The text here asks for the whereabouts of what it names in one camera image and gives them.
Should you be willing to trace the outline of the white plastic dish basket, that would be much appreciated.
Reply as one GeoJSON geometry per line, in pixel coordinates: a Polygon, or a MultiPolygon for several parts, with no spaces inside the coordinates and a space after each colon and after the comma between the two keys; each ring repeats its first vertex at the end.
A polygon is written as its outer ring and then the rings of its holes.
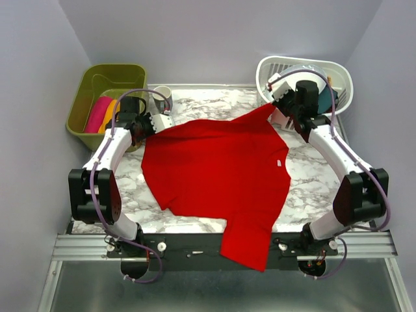
{"type": "Polygon", "coordinates": [[[269,56],[260,60],[255,72],[257,105],[261,106],[272,100],[267,90],[269,80],[281,75],[292,66],[307,66],[320,70],[330,79],[334,95],[337,96],[336,115],[344,112],[351,104],[354,87],[348,70],[335,62],[296,57],[269,56]]]}

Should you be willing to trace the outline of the red t shirt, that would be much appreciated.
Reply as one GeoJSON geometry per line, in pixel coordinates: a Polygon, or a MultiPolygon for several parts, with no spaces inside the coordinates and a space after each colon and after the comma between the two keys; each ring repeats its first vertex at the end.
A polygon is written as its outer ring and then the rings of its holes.
{"type": "Polygon", "coordinates": [[[266,104],[231,121],[193,120],[146,140],[142,173],[163,210],[226,221],[220,254],[264,271],[291,184],[289,149],[266,104]]]}

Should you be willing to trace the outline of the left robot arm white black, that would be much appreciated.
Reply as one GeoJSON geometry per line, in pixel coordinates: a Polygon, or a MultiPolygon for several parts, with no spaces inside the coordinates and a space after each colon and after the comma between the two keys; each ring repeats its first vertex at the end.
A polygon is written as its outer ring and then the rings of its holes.
{"type": "Polygon", "coordinates": [[[131,257],[143,252],[140,225],[122,213],[122,199],[115,171],[123,154],[154,134],[146,100],[126,96],[115,105],[115,126],[106,124],[105,136],[93,157],[68,175],[72,217],[85,224],[99,224],[106,233],[123,238],[122,250],[131,257]]]}

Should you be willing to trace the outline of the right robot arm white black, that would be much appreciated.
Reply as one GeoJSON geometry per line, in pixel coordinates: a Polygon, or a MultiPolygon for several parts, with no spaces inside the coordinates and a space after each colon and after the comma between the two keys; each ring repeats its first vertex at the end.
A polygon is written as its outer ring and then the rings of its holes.
{"type": "Polygon", "coordinates": [[[315,254],[322,248],[322,241],[350,228],[361,228],[362,222],[380,217],[388,222],[388,173],[362,161],[339,136],[333,122],[318,113],[317,84],[303,80],[291,88],[285,79],[280,79],[270,85],[270,90],[273,105],[293,121],[295,131],[326,159],[341,182],[332,210],[303,227],[301,251],[315,254]]]}

